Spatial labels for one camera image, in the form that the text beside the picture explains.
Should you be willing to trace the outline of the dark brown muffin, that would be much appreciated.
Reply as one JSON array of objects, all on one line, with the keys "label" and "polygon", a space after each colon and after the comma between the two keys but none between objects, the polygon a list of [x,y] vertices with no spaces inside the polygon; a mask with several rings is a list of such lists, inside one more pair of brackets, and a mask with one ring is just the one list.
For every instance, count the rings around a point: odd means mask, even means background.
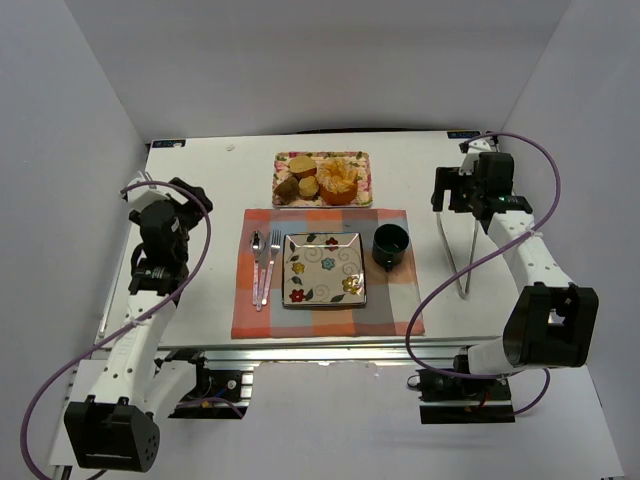
[{"label": "dark brown muffin", "polygon": [[276,205],[287,205],[298,198],[299,183],[293,176],[279,183],[273,190],[273,200]]}]

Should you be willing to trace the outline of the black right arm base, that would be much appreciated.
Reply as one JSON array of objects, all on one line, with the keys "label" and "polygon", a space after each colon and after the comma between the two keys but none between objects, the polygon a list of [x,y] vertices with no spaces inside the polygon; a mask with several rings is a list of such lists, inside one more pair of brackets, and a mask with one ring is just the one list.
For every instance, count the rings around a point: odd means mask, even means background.
[{"label": "black right arm base", "polygon": [[406,386],[419,394],[423,425],[515,422],[506,379],[462,379],[420,369],[407,379]]}]

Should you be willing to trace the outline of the metal serving tongs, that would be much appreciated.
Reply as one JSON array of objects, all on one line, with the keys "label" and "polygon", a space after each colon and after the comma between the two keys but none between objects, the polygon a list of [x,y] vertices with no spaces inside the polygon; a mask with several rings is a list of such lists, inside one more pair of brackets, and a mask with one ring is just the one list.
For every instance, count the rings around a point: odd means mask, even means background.
[{"label": "metal serving tongs", "polygon": [[450,272],[456,275],[475,260],[479,223],[473,217],[455,220],[438,212],[436,226]]}]

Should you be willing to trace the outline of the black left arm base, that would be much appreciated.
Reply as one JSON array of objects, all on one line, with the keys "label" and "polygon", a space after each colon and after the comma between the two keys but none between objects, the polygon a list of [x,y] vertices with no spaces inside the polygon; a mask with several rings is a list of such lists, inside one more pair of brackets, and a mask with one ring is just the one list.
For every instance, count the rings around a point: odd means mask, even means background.
[{"label": "black left arm base", "polygon": [[179,362],[195,368],[194,384],[184,393],[169,414],[170,419],[240,420],[248,409],[248,396],[242,393],[245,372],[239,368],[219,368],[206,358],[205,352],[193,348],[171,350],[154,360],[154,377],[165,366]]}]

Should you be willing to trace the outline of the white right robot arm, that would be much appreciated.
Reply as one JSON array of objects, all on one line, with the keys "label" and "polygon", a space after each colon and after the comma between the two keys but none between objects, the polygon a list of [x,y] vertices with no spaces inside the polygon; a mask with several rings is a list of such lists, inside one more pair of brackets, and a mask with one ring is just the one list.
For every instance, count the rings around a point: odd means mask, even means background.
[{"label": "white right robot arm", "polygon": [[460,166],[436,170],[433,210],[473,216],[475,233],[486,234],[499,249],[519,297],[501,337],[462,348],[455,371],[485,377],[584,365],[598,295],[576,285],[549,252],[531,205],[513,192],[513,157],[495,151],[485,138],[465,140],[460,150]]}]

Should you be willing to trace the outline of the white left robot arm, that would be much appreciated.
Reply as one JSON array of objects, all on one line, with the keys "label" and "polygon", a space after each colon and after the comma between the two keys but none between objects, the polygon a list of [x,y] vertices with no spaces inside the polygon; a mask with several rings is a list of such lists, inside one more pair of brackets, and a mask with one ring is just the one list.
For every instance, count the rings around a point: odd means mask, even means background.
[{"label": "white left robot arm", "polygon": [[140,244],[131,257],[131,280],[120,332],[86,398],[68,404],[64,426],[77,464],[99,471],[144,473],[155,462],[160,426],[197,383],[195,365],[156,363],[163,333],[196,268],[188,266],[191,231],[210,222],[204,190],[175,177],[142,175],[123,191]]}]

